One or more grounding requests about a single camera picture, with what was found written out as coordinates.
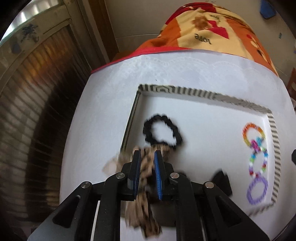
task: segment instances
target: beaded bracelet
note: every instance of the beaded bracelet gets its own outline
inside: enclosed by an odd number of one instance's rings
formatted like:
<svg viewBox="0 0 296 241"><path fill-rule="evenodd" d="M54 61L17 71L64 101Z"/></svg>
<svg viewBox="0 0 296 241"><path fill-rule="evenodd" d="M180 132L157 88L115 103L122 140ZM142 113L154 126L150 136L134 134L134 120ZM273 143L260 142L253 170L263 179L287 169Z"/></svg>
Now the beaded bracelet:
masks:
<svg viewBox="0 0 296 241"><path fill-rule="evenodd" d="M260 134L261 134L261 138L260 137L257 137L256 140L251 140L251 142L248 140L247 138L247 131L249 130L249 128L254 128L256 129ZM249 162L249 175L251 177L253 177L253 181L250 183L249 185L249 188L247 190L247 199L249 201L250 204L252 205L256 205L260 202L262 202L262 200L264 199L266 193L267 193L267 188L268 188L268 182L267 180L261 175L263 174L265 171L266 171L266 166L267 166L267 161L268 161L268 153L267 153L267 149L262 147L262 142L263 140L265 139L265 134L263 132L263 130L253 124L253 123L248 123L244 129L243 129L243 138L244 138L244 142L250 147L250 148L253 148L253 152L251 154L251 158L250 158L250 162ZM261 166L261 169L259 172L255 173L254 172L254 169L253 169L253 163L256 159L256 155L257 153L259 152L263 152L264 154L264 161L263 161L263 164ZM256 186L257 183L259 182L262 182L264 184L264 190L263 190L263 193L261 196L259 196L258 198L256 199L253 199L252 197L252 189Z"/></svg>
<svg viewBox="0 0 296 241"><path fill-rule="evenodd" d="M261 134L261 142L265 139L265 134L259 126L255 125L253 123L246 124L246 126L244 127L244 129L242 131L242 136L243 136L244 141L247 144L247 146L252 147L252 144L253 144L252 141L250 142L247 138L247 132L250 128L256 129Z"/></svg>

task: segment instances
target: hair tie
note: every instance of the hair tie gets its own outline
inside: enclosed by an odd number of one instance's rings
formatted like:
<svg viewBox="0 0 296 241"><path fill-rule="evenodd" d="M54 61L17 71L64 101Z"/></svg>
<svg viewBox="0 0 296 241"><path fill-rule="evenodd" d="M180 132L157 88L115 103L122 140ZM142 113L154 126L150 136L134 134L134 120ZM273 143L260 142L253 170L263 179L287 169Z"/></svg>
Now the hair tie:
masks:
<svg viewBox="0 0 296 241"><path fill-rule="evenodd" d="M169 145L165 141L159 142L153 137L151 132L152 124L158 121L163 121L173 131L173 137L176 138L176 145ZM178 127L174 125L166 115L163 115L163 116L155 115L151 119L145 121L144 127L143 127L143 134L146 136L145 141L149 142L150 145L156 145L156 144L168 145L174 150L176 149L177 146L181 145L183 142L183 139L181 137L181 134L179 133Z"/></svg>

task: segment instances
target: table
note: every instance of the table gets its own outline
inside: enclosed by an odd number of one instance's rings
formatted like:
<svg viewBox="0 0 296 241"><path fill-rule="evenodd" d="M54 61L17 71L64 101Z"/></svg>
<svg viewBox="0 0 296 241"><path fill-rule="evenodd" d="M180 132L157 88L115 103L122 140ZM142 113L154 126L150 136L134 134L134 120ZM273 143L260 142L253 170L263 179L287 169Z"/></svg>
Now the table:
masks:
<svg viewBox="0 0 296 241"><path fill-rule="evenodd" d="M82 93L64 151L60 202L80 183L105 181L103 166L120 150L140 83L184 86L234 96L269 108L281 145L281 183L277 203L252 217L272 239L296 212L296 115L288 92L269 69L248 59L205 50L142 55L93 73ZM175 240L163 229L162 240ZM141 240L140 230L121 222L122 240Z"/></svg>

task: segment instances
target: red fabric edge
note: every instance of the red fabric edge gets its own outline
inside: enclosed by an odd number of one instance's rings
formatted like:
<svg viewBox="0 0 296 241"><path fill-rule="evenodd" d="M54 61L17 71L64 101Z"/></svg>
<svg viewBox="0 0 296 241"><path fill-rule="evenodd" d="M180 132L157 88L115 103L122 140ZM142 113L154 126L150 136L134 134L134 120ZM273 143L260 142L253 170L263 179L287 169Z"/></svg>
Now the red fabric edge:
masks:
<svg viewBox="0 0 296 241"><path fill-rule="evenodd" d="M113 62L107 63L97 69L94 69L91 73L93 74L94 72L97 72L98 70L101 70L109 65L121 62L123 60L129 59L129 58L133 58L133 57L137 57L140 55L144 55L144 54L151 54L151 53L161 53L161 52L170 52L170 51L178 51L178 50L189 50L190 48L182 48L182 47L167 47L167 46L163 46L163 47L147 47L147 48L142 48L139 50L136 50L135 52L131 53L130 55L120 58L118 60L115 60Z"/></svg>

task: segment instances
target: white tray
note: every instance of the white tray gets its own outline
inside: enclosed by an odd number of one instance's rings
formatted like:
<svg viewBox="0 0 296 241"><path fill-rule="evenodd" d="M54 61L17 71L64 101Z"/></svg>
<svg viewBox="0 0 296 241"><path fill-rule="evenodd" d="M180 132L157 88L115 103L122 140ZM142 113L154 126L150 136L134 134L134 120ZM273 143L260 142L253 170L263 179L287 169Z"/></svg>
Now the white tray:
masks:
<svg viewBox="0 0 296 241"><path fill-rule="evenodd" d="M265 107L234 97L204 90L140 85L131 110L122 143L122 150L132 152L134 146L146 146L144 122L155 114L165 114L178 126L184 143L170 154L169 162L175 171L184 171L194 182L204 183L222 169L228 174L233 196L231 199L248 215L256 215L274 205L280 182L280 148L271 111ZM263 176L268 181L263 201L251 205L247 190L253 181L248 166L252 149L242 137L244 126L252 122L260 126L266 136L263 142L268 150L268 165ZM158 140L173 142L172 133L163 123L153 125ZM255 139L260 134L251 129L247 134ZM254 162L254 171L260 170L263 153ZM252 190L254 198L263 191L263 183Z"/></svg>

